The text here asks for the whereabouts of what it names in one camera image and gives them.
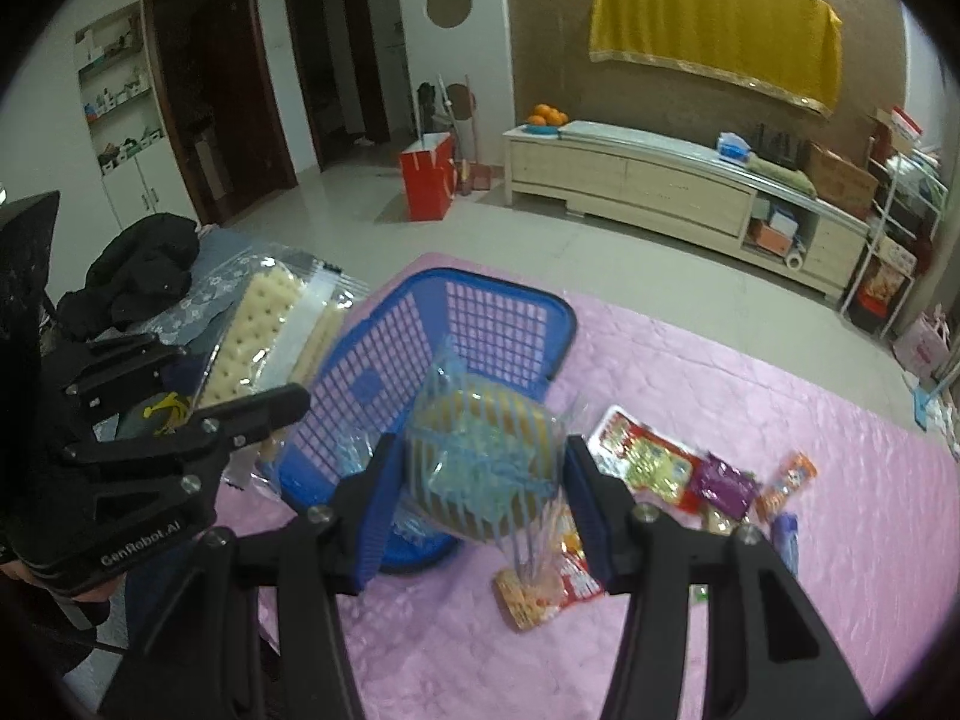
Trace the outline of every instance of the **round wall hole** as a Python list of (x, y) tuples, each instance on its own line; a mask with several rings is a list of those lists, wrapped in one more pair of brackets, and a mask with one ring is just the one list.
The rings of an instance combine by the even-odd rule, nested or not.
[(462, 25), (472, 7), (473, 0), (426, 0), (426, 15), (435, 25), (450, 29)]
[(450, 98), (453, 108), (453, 118), (458, 122), (470, 118), (470, 93), (462, 83), (452, 83), (446, 87), (446, 95)]

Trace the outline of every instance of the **yellow curtain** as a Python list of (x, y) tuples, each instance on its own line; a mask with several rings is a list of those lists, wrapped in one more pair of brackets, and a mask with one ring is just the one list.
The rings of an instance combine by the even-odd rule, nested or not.
[(593, 0), (589, 50), (594, 62), (683, 70), (829, 116), (840, 28), (822, 0)]

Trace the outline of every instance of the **gold fringe trim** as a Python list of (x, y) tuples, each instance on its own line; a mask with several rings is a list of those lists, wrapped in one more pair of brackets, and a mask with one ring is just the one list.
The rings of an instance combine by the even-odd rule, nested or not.
[(805, 98), (801, 95), (795, 95), (793, 92), (787, 92), (779, 86), (761, 81), (760, 79), (751, 79), (750, 76), (740, 76), (731, 73), (729, 70), (719, 70), (707, 65), (701, 65), (697, 62), (686, 62), (682, 59), (668, 59), (664, 56), (647, 55), (646, 53), (618, 52), (618, 50), (594, 50), (590, 53), (590, 61), (606, 62), (611, 59), (621, 62), (632, 62), (635, 65), (650, 65), (651, 67), (667, 68), (669, 70), (680, 70), (684, 73), (691, 73), (695, 76), (704, 76), (707, 79), (716, 79), (726, 81), (726, 83), (742, 86), (744, 89), (752, 89), (760, 92), (767, 97), (783, 100), (785, 103), (796, 105), (798, 108), (805, 108), (808, 111), (819, 113), (825, 119), (833, 115), (833, 111), (827, 108), (824, 103), (814, 98)]

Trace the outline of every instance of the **white floor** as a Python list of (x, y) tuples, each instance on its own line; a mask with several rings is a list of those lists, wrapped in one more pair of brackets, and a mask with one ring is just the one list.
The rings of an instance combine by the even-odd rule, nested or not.
[(400, 173), (384, 151), (316, 168), (234, 226), (308, 250), (373, 288), (438, 251), (591, 293), (771, 362), (915, 430), (893, 357), (840, 322), (822, 296), (719, 255), (602, 220), (573, 220), (563, 202), (502, 188), (456, 199), (439, 223), (408, 223)]

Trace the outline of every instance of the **blue plastic basket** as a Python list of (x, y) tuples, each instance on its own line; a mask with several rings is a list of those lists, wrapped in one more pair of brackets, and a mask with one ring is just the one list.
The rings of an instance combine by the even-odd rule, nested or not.
[[(402, 433), (444, 338), (470, 371), (544, 400), (576, 335), (577, 319), (557, 295), (451, 268), (421, 271), (343, 336), (310, 386), (311, 408), (280, 455), (280, 486), (295, 508), (325, 503), (340, 480), (344, 428), (376, 440)], [(396, 533), (381, 568), (413, 571), (443, 557), (452, 536), (414, 545)]]

